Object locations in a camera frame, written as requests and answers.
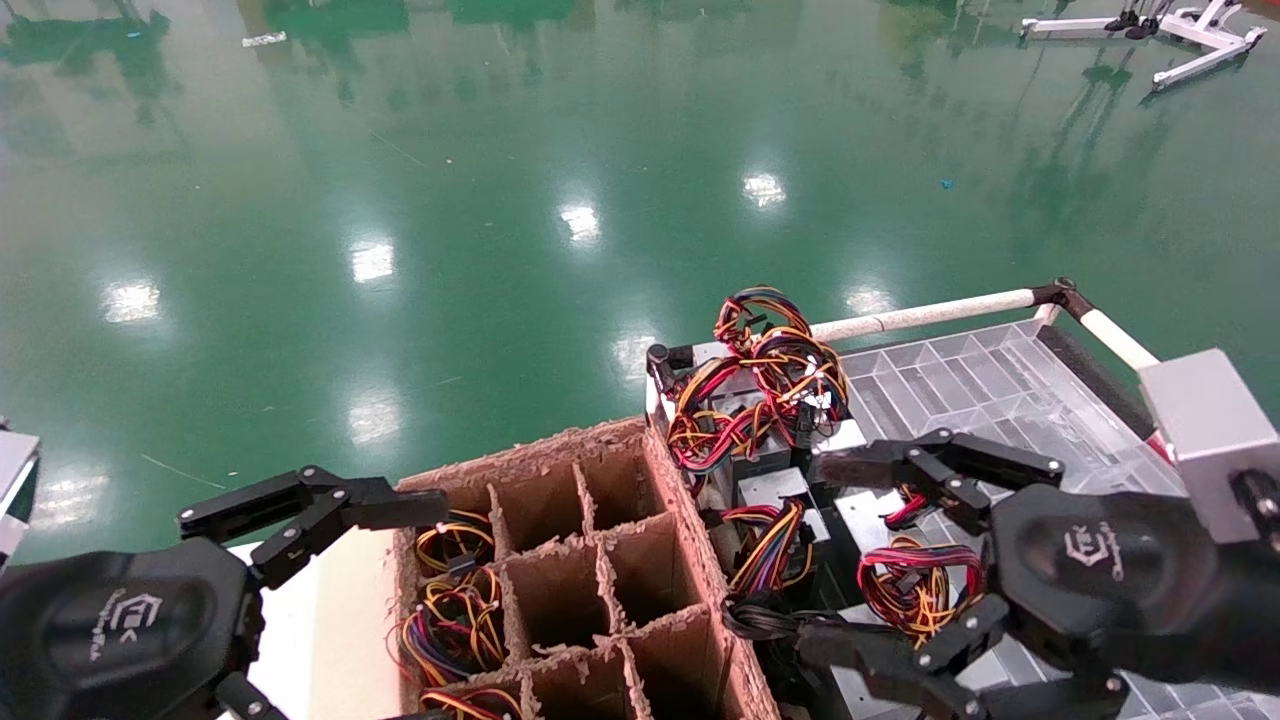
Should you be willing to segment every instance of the colorful wire bundle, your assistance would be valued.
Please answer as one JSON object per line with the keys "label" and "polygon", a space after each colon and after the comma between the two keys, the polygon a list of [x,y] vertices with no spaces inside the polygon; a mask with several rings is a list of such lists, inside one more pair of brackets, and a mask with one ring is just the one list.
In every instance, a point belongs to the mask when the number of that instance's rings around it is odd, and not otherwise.
{"label": "colorful wire bundle", "polygon": [[452,711],[454,720],[524,720],[516,698],[497,688],[475,691],[462,697],[426,691],[419,701],[428,711]]}
{"label": "colorful wire bundle", "polygon": [[726,521],[751,528],[742,550],[746,559],[730,580],[730,592],[781,591],[800,582],[813,569],[813,544],[805,546],[805,564],[796,575],[783,578],[792,548],[804,521],[804,503],[787,498],[782,510],[769,505],[749,505],[721,512]]}
{"label": "colorful wire bundle", "polygon": [[449,510],[449,519],[417,536],[417,559],[436,573],[449,571],[449,560],[471,553],[476,565],[493,560],[493,527],[489,518],[465,510]]}
{"label": "colorful wire bundle", "polygon": [[897,493],[902,496],[902,509],[884,515],[884,527],[893,532],[910,528],[929,511],[928,498],[914,492],[909,486],[897,486]]}
{"label": "colorful wire bundle", "polygon": [[462,580],[429,582],[422,603],[399,626],[399,643],[422,670],[425,687],[440,688],[502,666],[502,589],[489,568]]}
{"label": "colorful wire bundle", "polygon": [[[968,569],[965,587],[954,603],[947,580],[950,566]],[[863,556],[858,587],[872,611],[911,635],[916,648],[987,591],[982,561],[973,550],[963,544],[923,547],[908,536],[897,536],[888,547]]]}
{"label": "colorful wire bundle", "polygon": [[804,410],[812,414],[810,429],[829,427],[847,416],[849,380],[840,356],[806,333],[790,327],[772,328],[740,363],[751,369],[773,414],[787,420],[778,427],[788,445],[796,445],[788,428],[799,428]]}
{"label": "colorful wire bundle", "polygon": [[773,313],[782,318],[787,327],[809,334],[809,323],[787,296],[767,284],[749,287],[727,297],[724,305],[721,306],[719,316],[716,319],[716,340],[728,346],[739,357],[750,355],[754,334],[751,325],[763,320],[762,315],[750,314],[753,309]]}
{"label": "colorful wire bundle", "polygon": [[[764,313],[783,324],[755,334],[753,325]],[[685,470],[705,475],[731,456],[755,457],[774,428],[795,446],[799,433],[822,432],[847,416],[849,383],[840,357],[810,337],[804,315],[777,290],[758,286],[728,297],[714,334],[731,355],[704,363],[669,393],[676,407],[667,445]],[[764,400],[735,414],[703,407],[742,368],[751,370]],[[695,497],[704,483],[695,479]]]}

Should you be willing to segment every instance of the green epoxy floor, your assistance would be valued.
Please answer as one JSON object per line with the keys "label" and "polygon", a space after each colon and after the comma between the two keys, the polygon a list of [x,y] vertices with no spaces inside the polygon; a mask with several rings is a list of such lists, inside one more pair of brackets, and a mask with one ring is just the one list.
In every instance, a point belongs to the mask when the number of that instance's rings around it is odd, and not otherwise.
{"label": "green epoxy floor", "polygon": [[307,462],[399,477],[636,413],[644,347],[756,282],[826,320],[1070,274],[1280,411],[1270,19],[1144,99],[1190,54],[1011,29],[1110,1],[10,3],[28,561],[163,546]]}

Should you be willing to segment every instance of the metal block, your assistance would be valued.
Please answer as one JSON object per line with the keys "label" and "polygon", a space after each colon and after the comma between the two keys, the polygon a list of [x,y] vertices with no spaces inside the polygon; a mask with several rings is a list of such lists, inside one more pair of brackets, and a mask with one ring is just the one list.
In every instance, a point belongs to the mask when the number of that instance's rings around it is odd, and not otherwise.
{"label": "metal block", "polygon": [[27,533],[40,438],[0,429],[0,566]]}
{"label": "metal block", "polygon": [[836,450],[849,450],[867,445],[867,436],[858,420],[844,420],[836,424],[836,430],[829,437],[824,437],[813,443],[810,448],[814,455],[820,452],[833,452]]}
{"label": "metal block", "polygon": [[1280,477],[1280,436],[1221,350],[1138,372],[1142,395],[1196,512],[1220,543],[1257,539],[1229,480],[1247,469]]}

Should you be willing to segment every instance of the robot hand logo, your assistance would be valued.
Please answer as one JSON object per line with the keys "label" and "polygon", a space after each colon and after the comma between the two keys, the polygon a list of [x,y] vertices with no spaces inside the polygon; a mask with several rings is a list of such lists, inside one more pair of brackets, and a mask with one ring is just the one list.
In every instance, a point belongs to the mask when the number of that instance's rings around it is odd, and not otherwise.
{"label": "robot hand logo", "polygon": [[1098,523],[1097,532],[1088,525],[1071,525],[1071,532],[1062,533],[1066,556],[1085,568],[1111,559],[1111,577],[1119,583],[1124,580],[1124,562],[1120,559],[1120,543],[1115,530],[1106,521]]}
{"label": "robot hand logo", "polygon": [[155,624],[164,600],[147,593],[120,600],[128,592],[128,588],[116,588],[106,598],[102,610],[99,611],[97,624],[93,625],[93,639],[88,647],[90,662],[96,662],[99,657],[102,657],[108,632],[119,633],[114,638],[118,644],[136,643],[138,642],[138,630]]}

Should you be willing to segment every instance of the white metal stand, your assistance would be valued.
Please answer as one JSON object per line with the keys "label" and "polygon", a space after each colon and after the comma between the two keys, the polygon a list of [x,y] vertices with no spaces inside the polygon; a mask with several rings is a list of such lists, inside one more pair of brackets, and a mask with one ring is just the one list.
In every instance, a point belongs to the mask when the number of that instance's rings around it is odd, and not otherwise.
{"label": "white metal stand", "polygon": [[[1240,9],[1239,0],[1213,0],[1208,8],[1179,8],[1160,15],[1160,32],[1166,32],[1174,40],[1185,40],[1202,45],[1211,51],[1171,70],[1156,73],[1151,78],[1152,91],[1161,91],[1170,85],[1220,65],[1236,55],[1243,55],[1258,44],[1267,28],[1254,27],[1243,37],[1226,29],[1226,19]],[[1087,18],[1079,20],[1041,20],[1023,19],[1023,37],[1065,31],[1102,31],[1116,18]],[[1147,17],[1138,18],[1146,22]]]}

